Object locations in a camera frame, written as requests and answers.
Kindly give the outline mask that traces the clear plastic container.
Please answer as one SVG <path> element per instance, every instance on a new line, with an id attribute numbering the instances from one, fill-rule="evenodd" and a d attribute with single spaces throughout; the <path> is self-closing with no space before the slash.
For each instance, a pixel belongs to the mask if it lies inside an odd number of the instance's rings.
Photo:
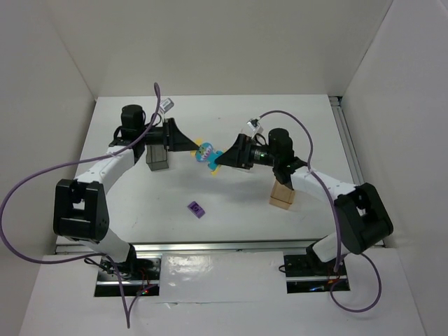
<path id="1" fill-rule="evenodd" d="M 249 173 L 249 171 L 251 170 L 252 166 L 246 166 L 246 165 L 242 165 L 242 166 L 238 166 L 238 167 L 233 167 L 233 169 L 236 169 L 238 171 L 241 172 L 245 172 L 245 173 Z"/>

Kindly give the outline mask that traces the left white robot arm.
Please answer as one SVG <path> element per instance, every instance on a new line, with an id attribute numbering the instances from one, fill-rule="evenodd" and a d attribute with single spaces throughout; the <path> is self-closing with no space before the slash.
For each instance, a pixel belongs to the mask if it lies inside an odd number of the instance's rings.
<path id="1" fill-rule="evenodd" d="M 159 127 L 146 122 L 140 105 L 124 106 L 121 125 L 115 131 L 105 156 L 76 178 L 62 179 L 55 187 L 53 231 L 112 258 L 124 272 L 137 264 L 132 244 L 109 227 L 106 195 L 115 182 L 139 161 L 149 146 L 165 151 L 195 151 L 198 145 L 184 135 L 173 118 Z"/>

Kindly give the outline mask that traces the aluminium rail front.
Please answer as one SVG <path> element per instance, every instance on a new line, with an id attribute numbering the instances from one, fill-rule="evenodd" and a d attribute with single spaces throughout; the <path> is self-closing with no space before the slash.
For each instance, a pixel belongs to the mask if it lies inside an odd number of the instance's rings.
<path id="1" fill-rule="evenodd" d="M 313 240 L 262 240 L 262 241 L 200 241 L 174 243 L 133 243 L 137 253 L 181 253 L 215 251 L 270 251 L 298 250 L 311 245 Z"/>

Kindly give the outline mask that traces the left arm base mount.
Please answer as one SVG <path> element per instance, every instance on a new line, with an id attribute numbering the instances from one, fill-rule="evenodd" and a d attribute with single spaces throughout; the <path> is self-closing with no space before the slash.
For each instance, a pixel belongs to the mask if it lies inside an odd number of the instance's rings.
<path id="1" fill-rule="evenodd" d="M 160 292 L 160 258 L 140 258 L 136 269 L 131 272 L 121 272 L 123 293 L 126 297 L 137 294 L 142 296 L 158 296 Z M 119 297 L 120 288 L 118 276 L 112 264 L 105 258 L 96 262 L 85 258 L 84 263 L 97 268 L 97 279 L 94 296 L 98 298 Z"/>

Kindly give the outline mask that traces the smoky grey plastic container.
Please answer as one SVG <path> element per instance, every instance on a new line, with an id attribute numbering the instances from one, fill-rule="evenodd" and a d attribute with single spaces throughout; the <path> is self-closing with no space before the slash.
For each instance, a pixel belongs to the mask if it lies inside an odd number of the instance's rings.
<path id="1" fill-rule="evenodd" d="M 168 169 L 167 149 L 163 145 L 147 145 L 146 164 L 152 172 Z"/>

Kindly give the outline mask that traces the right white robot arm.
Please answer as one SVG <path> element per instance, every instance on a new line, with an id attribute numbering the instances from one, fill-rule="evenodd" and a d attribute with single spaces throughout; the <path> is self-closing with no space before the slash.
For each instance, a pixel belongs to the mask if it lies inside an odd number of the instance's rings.
<path id="1" fill-rule="evenodd" d="M 344 256 L 360 255 L 393 233 L 389 214 L 372 184 L 345 183 L 312 169 L 295 155 L 293 140 L 285 129 L 271 130 L 265 145 L 239 134 L 215 162 L 242 169 L 271 167 L 281 185 L 329 203 L 336 229 L 307 248 L 313 261 L 339 264 Z"/>

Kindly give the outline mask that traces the aluminium rail right side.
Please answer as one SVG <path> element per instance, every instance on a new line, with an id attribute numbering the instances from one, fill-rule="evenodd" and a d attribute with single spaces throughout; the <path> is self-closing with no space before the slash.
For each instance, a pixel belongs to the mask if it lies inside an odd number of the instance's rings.
<path id="1" fill-rule="evenodd" d="M 360 254 L 389 236 L 393 226 L 376 188 L 364 181 L 341 100 L 341 97 L 329 98 L 356 186 L 347 195 L 337 196 L 335 208 L 343 245 L 350 252 Z"/>

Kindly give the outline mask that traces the teal lego figure piece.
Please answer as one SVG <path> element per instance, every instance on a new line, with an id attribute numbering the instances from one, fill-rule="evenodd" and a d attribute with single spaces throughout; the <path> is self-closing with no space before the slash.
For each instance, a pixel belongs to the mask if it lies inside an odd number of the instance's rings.
<path id="1" fill-rule="evenodd" d="M 196 161 L 207 163 L 208 168 L 210 168 L 211 171 L 215 171 L 218 168 L 218 164 L 215 163 L 215 160 L 222 154 L 223 151 L 215 150 L 211 143 L 203 142 L 195 151 L 194 156 Z"/>

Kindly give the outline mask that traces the purple sloped lego brick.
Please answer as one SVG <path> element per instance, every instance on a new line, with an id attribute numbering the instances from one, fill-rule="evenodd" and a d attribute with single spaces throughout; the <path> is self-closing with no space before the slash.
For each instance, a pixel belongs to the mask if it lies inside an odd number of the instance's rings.
<path id="1" fill-rule="evenodd" d="M 187 208 L 197 217 L 202 218 L 205 215 L 205 210 L 196 202 L 189 203 Z"/>

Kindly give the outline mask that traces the orange tinted plastic container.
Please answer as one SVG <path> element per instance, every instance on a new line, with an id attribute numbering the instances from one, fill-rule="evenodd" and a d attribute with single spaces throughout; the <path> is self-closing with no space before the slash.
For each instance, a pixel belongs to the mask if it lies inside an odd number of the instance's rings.
<path id="1" fill-rule="evenodd" d="M 281 185 L 278 181 L 274 182 L 269 204 L 280 209 L 289 210 L 295 199 L 295 191 L 289 189 L 285 185 Z"/>

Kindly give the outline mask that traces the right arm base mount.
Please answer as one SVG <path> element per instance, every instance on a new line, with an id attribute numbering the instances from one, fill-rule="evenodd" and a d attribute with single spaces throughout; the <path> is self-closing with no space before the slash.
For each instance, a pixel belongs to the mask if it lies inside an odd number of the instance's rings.
<path id="1" fill-rule="evenodd" d="M 350 291 L 345 264 L 334 272 L 332 262 L 313 261 L 307 255 L 285 255 L 278 270 L 286 276 L 286 289 L 292 293 Z"/>

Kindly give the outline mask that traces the aluminium rail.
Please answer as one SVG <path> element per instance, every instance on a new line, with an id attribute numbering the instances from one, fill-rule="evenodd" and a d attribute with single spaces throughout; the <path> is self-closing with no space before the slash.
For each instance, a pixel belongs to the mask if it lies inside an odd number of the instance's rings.
<path id="1" fill-rule="evenodd" d="M 311 245 L 313 240 L 262 240 L 262 241 L 200 241 L 174 243 L 133 243 L 137 253 L 181 253 L 215 251 L 270 251 L 298 250 Z"/>
<path id="2" fill-rule="evenodd" d="M 350 252 L 360 254 L 389 236 L 393 226 L 376 188 L 364 181 L 341 100 L 341 97 L 329 98 L 356 186 L 347 195 L 337 196 L 335 208 L 343 245 Z"/>

